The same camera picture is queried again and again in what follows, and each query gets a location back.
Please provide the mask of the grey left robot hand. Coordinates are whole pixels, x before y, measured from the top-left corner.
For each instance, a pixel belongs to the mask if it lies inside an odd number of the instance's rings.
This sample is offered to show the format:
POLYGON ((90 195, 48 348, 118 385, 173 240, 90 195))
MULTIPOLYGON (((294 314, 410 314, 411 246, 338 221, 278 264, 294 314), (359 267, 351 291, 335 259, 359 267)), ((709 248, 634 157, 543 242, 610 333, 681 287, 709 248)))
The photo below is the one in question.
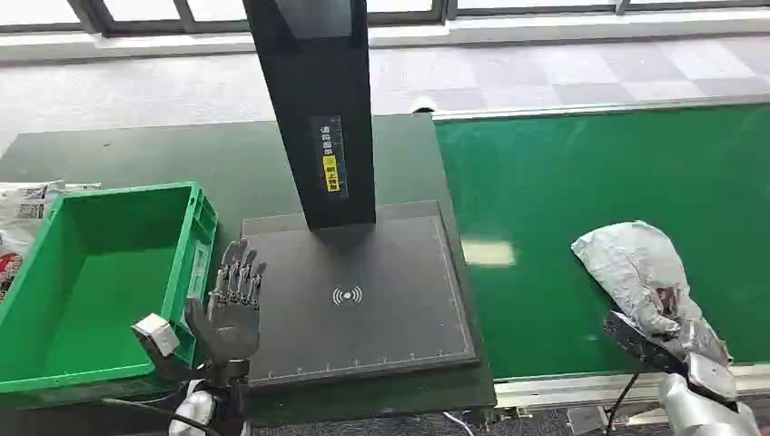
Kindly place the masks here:
POLYGON ((208 302, 188 298, 184 319, 213 364, 251 358, 260 342, 262 279, 267 263, 246 239, 232 241, 224 250, 208 302))

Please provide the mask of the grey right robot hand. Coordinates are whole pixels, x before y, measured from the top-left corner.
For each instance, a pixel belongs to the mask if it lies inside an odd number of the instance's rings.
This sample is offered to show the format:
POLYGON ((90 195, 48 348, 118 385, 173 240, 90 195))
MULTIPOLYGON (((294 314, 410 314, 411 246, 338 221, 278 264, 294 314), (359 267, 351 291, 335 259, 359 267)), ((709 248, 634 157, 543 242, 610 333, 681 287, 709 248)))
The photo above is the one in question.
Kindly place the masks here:
POLYGON ((695 352, 686 356, 686 378, 701 395, 714 401, 737 401, 734 374, 723 364, 695 352))

